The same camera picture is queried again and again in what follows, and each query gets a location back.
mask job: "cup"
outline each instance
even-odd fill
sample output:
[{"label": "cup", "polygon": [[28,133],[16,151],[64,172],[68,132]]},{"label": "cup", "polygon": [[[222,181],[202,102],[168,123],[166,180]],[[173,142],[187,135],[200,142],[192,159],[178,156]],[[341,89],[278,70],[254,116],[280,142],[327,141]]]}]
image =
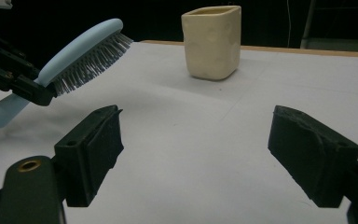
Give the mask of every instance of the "cup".
[{"label": "cup", "polygon": [[229,77],[240,64],[241,7],[202,7],[181,19],[189,74],[210,80]]}]

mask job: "table surface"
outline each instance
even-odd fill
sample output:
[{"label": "table surface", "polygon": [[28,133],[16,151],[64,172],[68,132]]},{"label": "table surface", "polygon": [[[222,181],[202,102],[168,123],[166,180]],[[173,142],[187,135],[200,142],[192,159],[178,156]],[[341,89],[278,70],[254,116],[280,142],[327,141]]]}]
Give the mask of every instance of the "table surface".
[{"label": "table surface", "polygon": [[[8,95],[0,91],[0,99]],[[117,105],[124,150],[88,208],[68,223],[347,223],[350,202],[318,208],[269,153],[275,105],[358,144],[358,55],[243,49],[227,79],[190,76],[184,47],[135,42],[106,72],[0,129],[0,188],[21,159],[54,145],[95,109]]]}]

